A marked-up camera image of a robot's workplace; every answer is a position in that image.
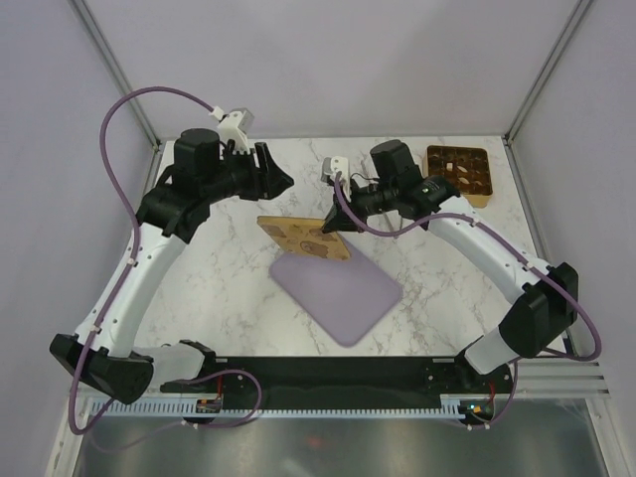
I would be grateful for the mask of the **metal tongs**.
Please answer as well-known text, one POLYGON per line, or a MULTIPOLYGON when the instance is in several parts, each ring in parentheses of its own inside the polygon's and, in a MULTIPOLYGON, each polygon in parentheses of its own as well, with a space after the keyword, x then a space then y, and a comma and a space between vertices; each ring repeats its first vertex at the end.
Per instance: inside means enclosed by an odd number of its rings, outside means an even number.
POLYGON ((386 212, 381 214, 379 225, 384 237, 396 238, 403 228, 403 220, 397 211, 386 212))

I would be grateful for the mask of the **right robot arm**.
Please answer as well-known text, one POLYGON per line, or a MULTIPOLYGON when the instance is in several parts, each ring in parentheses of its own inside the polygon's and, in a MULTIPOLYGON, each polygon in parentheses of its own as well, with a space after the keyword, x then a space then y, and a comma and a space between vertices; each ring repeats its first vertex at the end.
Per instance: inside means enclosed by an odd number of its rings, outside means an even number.
POLYGON ((458 189, 440 175, 424 176, 408 146, 389 140, 371 151, 377 177, 361 187, 343 156, 324 159, 322 180, 334 190, 323 232, 366 232, 368 219, 396 212, 444 240, 500 290, 511 307, 492 331, 456 357, 454 380, 466 392, 488 384, 497 368, 545 351, 576 318, 578 275, 553 266, 504 239, 458 189))

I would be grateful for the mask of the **yellow bear box lid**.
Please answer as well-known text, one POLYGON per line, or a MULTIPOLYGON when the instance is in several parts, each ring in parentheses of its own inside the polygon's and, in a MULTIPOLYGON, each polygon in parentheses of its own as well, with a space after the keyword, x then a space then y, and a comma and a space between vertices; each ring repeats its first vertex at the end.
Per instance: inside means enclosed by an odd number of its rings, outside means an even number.
POLYGON ((324 233, 323 220, 259 216, 258 226, 283 250, 303 256, 347 261, 351 253, 337 233, 324 233))

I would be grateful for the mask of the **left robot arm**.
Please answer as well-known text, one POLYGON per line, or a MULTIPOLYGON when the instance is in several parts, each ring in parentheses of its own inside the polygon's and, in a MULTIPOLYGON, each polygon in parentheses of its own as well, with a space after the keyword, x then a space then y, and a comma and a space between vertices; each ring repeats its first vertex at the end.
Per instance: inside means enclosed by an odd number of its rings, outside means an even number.
POLYGON ((121 403, 137 401, 147 389, 184 381, 206 392, 217 367, 211 350, 183 340, 166 348, 137 348, 140 323, 163 277, 210 216, 211 206, 237 197, 272 200, 294 181, 257 142, 240 152, 231 139, 210 129, 182 132, 173 162, 143 197, 135 215, 129 251, 95 305, 68 334, 53 338, 50 352, 79 382, 121 403))

